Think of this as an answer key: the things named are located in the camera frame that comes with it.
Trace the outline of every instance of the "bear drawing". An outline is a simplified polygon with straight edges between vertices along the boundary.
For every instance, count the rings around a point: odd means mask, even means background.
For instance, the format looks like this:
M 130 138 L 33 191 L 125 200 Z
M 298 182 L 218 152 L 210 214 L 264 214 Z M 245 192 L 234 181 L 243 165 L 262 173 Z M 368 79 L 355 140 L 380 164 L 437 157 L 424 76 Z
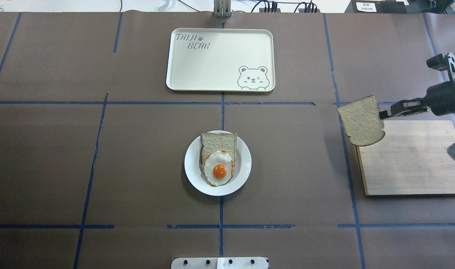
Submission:
M 257 69 L 249 69 L 247 67 L 239 68 L 238 85 L 241 90 L 266 90 L 269 86 L 267 79 L 267 68 L 259 67 Z

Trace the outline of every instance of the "white sticker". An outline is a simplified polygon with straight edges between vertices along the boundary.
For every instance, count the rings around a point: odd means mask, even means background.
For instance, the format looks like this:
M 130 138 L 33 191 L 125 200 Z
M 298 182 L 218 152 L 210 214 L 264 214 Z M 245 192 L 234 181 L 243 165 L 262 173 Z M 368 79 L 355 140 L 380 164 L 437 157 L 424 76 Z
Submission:
M 362 12 L 377 12 L 375 9 L 375 3 L 362 3 L 356 2 L 357 10 Z

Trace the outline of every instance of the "white bracket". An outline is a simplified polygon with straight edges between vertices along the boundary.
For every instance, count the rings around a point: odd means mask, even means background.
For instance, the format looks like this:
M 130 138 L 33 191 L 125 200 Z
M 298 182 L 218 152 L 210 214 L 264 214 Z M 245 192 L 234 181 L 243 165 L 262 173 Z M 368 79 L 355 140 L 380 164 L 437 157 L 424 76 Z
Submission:
M 214 0 L 214 17 L 231 17 L 231 0 Z
M 171 269 L 269 269 L 263 257 L 176 258 Z

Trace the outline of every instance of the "egg yolk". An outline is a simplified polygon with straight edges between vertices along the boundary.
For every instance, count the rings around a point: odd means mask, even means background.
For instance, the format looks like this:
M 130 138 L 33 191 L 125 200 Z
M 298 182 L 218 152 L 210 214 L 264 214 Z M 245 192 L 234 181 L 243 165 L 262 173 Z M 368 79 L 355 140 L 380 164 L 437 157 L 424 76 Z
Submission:
M 213 168 L 213 175 L 217 179 L 223 179 L 227 173 L 228 173 L 228 170 L 226 169 L 225 165 L 218 164 L 218 165 L 214 166 L 214 168 Z

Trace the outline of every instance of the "slice of bread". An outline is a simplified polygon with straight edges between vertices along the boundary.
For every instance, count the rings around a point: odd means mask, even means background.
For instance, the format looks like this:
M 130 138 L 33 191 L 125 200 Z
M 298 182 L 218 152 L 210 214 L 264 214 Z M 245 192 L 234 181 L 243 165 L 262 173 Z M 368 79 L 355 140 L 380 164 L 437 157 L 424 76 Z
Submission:
M 202 133 L 201 164 L 204 165 L 206 159 L 218 150 L 226 151 L 235 161 L 237 141 L 238 135 L 236 133 Z
M 353 145 L 372 145 L 385 136 L 380 108 L 373 95 L 337 108 L 344 130 Z

